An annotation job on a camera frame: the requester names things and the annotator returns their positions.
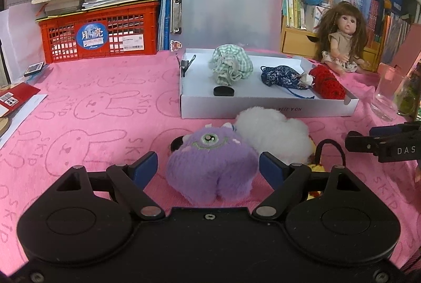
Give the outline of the pink tablecloth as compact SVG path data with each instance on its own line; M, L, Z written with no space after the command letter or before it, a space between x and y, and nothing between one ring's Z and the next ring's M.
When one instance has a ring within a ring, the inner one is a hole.
M387 125L371 110L376 76L355 74L341 79L358 97L351 117L305 118L315 143L335 139L344 147L349 130L367 134ZM16 224L28 206L72 165L89 171L114 163L132 163L145 152L157 152L159 171L146 192L166 212L187 206L164 178L171 141L186 131L225 120L181 119L178 62L169 52L79 60L48 66L33 80L46 98L23 121L1 149L1 271L11 274L26 262L16 238ZM98 94L109 106L96 111ZM80 119L86 105L94 116ZM392 260L399 267L420 256L420 182L416 162L378 163L370 154L346 151L353 171L398 216L400 241Z

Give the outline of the white cardboard tray box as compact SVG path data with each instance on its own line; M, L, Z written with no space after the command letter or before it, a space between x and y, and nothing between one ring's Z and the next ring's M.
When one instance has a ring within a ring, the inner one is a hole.
M315 96L314 99L299 99L279 86L266 86L260 79L261 67L286 65L299 74L309 72L316 64L303 57L287 57L282 54L246 52L253 62L254 70L246 80L233 84L234 96L214 96L217 86L209 61L211 49L187 49L181 59L196 59L182 78L180 75L179 91L182 118L233 119L241 111L254 106L279 110L288 118L315 118L352 116L359 99L346 91L343 100L323 99L313 89L296 91L303 96Z

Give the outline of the translucent clipboard folder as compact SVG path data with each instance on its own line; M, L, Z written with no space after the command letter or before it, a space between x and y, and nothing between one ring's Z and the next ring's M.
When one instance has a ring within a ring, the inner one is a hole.
M244 49L280 50L283 0L170 0L171 51L214 49L235 44Z

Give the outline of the wooden drawer book organizer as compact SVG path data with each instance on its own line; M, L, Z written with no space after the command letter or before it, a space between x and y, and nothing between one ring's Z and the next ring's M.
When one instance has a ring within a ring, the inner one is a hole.
M288 27L286 16L282 16L282 29L280 34L280 52L291 56L305 57L318 60L316 34L303 29ZM369 42L364 48L363 59L369 66L365 69L376 72L379 65L379 42Z

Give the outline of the red small box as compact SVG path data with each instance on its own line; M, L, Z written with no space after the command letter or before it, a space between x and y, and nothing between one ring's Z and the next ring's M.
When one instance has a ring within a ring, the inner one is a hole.
M38 94L40 89L26 83L20 83L9 89L1 90L0 93L0 117L8 116L13 111L16 111L32 96Z

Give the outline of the brown haired doll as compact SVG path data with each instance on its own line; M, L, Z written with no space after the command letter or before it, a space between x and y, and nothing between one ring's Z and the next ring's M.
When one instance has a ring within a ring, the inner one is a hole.
M361 11L351 3L341 1L323 13L317 38L318 59L336 74L367 71L368 62L363 59L368 41L366 24Z

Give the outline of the black round puck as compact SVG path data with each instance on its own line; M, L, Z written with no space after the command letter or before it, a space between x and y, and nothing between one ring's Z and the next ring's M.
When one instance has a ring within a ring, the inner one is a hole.
M179 136L175 139L173 139L173 141L171 142L170 145L170 150L171 152L175 152L176 150L178 150L181 146L183 145L183 136Z

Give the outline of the small dark card box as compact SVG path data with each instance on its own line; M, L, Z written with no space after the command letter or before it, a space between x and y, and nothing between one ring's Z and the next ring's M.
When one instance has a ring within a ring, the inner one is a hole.
M34 74L38 74L44 67L44 62L38 62L36 64L30 65L24 72L24 77L30 77Z

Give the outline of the yellow red knitted band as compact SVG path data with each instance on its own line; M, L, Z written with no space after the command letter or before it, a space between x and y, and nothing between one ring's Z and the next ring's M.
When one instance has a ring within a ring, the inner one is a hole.
M321 164L321 158L322 158L322 151L323 151L323 144L322 142L319 142L318 144L315 144L312 138L310 138L313 144L313 154L309 157L309 163L308 167L314 172L314 173L324 173L325 168ZM321 191L310 191L308 194L307 200L311 200L314 198L318 198L323 193Z

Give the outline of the black binder clip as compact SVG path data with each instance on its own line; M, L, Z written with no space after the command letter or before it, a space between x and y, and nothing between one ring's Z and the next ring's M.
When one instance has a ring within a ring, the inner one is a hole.
M192 65L193 61L196 59L196 55L193 55L191 59L180 59L176 57L178 61L178 67L180 69L180 75L183 78L186 75L187 70Z

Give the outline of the small black oval disc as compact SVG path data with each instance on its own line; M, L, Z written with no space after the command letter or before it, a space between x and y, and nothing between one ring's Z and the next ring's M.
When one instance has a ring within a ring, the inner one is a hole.
M213 95L230 97L235 95L235 90L230 86L216 86L213 89Z

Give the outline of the navy patterned scrunchie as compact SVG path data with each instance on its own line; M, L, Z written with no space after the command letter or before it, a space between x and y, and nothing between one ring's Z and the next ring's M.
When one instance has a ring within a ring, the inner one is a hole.
M289 94L299 99L314 99L315 96L303 96L296 91L307 91L312 86L304 87L299 84L300 75L295 69L280 65L277 67L261 68L260 79L266 86L279 86L285 89Z

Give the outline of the white fluffy plush toy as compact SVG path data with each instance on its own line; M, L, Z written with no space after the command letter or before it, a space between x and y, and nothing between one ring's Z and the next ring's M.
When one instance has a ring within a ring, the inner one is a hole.
M235 129L258 153L269 152L285 164L309 164L315 151L307 125L275 109L255 106L241 111Z

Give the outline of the small white black item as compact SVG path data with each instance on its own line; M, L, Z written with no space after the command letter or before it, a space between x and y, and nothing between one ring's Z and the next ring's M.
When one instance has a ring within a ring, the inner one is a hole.
M309 73L303 73L300 75L299 84L304 87L312 86L314 82L314 77Z

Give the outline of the green checked scrunchie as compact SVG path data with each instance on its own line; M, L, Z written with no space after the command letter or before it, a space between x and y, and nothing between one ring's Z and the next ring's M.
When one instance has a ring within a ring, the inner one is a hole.
M253 62L244 48L225 44L217 47L209 61L215 82L220 86L232 86L247 79L254 70Z

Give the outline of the pink stand board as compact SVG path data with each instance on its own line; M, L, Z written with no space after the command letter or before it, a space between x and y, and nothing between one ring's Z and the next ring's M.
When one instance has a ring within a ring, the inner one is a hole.
M399 74L407 76L420 61L421 51L421 25L413 24L410 27L405 41L400 45L390 64L380 63L378 74L384 74L388 67L396 69Z

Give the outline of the red knitted scrunchie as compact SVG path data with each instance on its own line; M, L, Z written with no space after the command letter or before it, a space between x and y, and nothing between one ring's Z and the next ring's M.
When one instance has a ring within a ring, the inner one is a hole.
M313 77L313 90L323 99L343 100L346 92L336 76L324 65L312 68L309 74Z

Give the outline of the purple monster plush toy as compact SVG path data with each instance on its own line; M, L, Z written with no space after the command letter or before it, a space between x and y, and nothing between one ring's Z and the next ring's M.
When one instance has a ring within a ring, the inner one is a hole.
M247 197L258 172L257 152L230 123L183 137L166 166L166 180L193 205Z

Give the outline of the red plastic crate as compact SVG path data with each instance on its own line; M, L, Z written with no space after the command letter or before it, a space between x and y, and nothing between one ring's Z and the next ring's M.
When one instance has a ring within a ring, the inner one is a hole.
M38 21L46 63L155 55L159 3L94 9Z

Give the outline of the clear glass mug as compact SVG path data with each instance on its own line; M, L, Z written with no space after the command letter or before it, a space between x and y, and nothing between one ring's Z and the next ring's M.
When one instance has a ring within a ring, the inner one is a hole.
M420 86L417 69L403 75L399 69L380 64L378 74L380 81L371 100L372 111L386 121L395 120L398 116L412 119Z

